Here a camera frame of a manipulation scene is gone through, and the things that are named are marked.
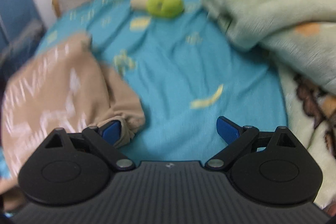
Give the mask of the tan t-shirt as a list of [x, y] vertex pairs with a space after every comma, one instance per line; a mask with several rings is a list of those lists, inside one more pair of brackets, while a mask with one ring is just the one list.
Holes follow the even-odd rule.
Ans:
[[85, 32], [74, 34], [9, 79], [1, 107], [1, 147], [9, 170], [1, 177], [1, 211], [24, 203], [19, 170], [53, 129], [75, 133], [118, 121], [121, 147], [145, 124], [138, 95], [112, 66], [96, 60], [91, 43]]

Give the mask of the blue folding chair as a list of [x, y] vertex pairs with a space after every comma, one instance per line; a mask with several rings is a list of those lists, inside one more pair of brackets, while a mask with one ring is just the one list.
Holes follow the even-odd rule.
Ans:
[[1, 79], [34, 55], [45, 32], [34, 0], [1, 0]]

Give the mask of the teal patterned bed sheet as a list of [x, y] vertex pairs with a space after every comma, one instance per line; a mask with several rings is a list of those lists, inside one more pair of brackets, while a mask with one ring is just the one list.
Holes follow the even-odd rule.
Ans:
[[184, 2], [179, 17], [164, 19], [132, 10], [130, 0], [94, 0], [65, 13], [32, 57], [74, 34], [91, 36], [96, 60], [141, 102], [145, 124], [119, 147], [135, 162], [206, 161], [226, 146], [219, 116], [263, 131], [287, 124], [277, 71], [262, 50], [235, 50], [201, 0]]

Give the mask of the green fleece blanket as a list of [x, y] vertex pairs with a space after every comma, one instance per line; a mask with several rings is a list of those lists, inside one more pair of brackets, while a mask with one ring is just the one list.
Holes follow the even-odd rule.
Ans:
[[277, 66], [289, 128], [323, 173], [315, 203], [335, 215], [335, 0], [202, 0], [237, 49]]

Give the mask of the green cream plush toy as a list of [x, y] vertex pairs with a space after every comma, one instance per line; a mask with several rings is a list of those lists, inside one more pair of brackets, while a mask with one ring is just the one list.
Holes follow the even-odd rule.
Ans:
[[130, 6], [160, 18], [175, 18], [185, 9], [183, 0], [130, 0]]

